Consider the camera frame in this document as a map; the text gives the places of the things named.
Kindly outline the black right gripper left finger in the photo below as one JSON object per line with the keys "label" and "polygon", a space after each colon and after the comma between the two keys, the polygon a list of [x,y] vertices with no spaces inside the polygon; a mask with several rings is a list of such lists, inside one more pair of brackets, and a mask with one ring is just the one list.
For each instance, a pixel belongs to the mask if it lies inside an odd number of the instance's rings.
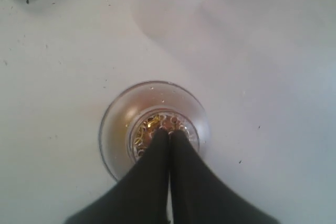
{"label": "black right gripper left finger", "polygon": [[168,223],[170,138],[158,129],[130,171],[105,195],[66,223]]}

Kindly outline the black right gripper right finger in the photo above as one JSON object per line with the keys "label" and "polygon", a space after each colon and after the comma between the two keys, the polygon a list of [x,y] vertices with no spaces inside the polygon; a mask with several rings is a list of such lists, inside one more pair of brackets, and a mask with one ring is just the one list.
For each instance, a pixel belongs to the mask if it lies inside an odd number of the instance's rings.
{"label": "black right gripper right finger", "polygon": [[181,130],[171,134],[170,179],[174,223],[278,223],[222,183]]}

